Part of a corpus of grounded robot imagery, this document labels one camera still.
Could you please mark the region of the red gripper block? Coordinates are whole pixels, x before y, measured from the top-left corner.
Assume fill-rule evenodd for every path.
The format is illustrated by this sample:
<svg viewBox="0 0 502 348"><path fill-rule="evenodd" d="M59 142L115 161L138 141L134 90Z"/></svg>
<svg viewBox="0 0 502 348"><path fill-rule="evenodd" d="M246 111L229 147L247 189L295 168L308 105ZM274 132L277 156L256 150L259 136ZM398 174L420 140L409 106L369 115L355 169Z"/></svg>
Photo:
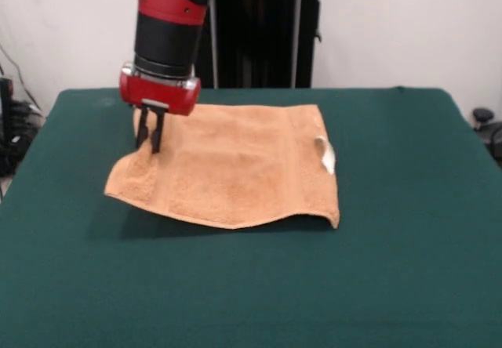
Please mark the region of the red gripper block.
<svg viewBox="0 0 502 348"><path fill-rule="evenodd" d="M157 154L162 143L166 111L170 114L188 116L197 103L201 82L196 77L156 78L139 72L132 63L125 63L119 77L119 91L123 101L141 107L136 132L137 149L140 149L149 137L148 107L157 107L150 109L156 117L155 128L151 134L152 153Z"/></svg>

